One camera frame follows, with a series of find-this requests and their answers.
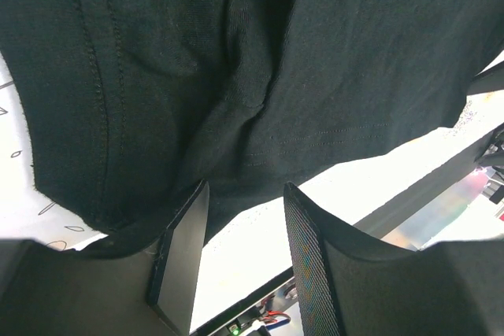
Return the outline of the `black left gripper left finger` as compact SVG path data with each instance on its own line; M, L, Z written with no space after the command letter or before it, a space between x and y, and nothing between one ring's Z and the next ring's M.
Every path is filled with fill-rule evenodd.
M200 182L79 251L2 240L2 334L188 334L208 208L209 185Z

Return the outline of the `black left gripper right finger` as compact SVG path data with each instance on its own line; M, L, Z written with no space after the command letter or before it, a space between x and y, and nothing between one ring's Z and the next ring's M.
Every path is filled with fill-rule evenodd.
M414 252L283 190L307 335L500 335L503 243L440 242Z

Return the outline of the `black t shirt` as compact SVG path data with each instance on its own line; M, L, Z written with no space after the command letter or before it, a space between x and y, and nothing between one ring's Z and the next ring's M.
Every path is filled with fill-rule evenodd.
M208 237L347 161L453 127L503 0L1 0L35 188L123 256L200 181Z

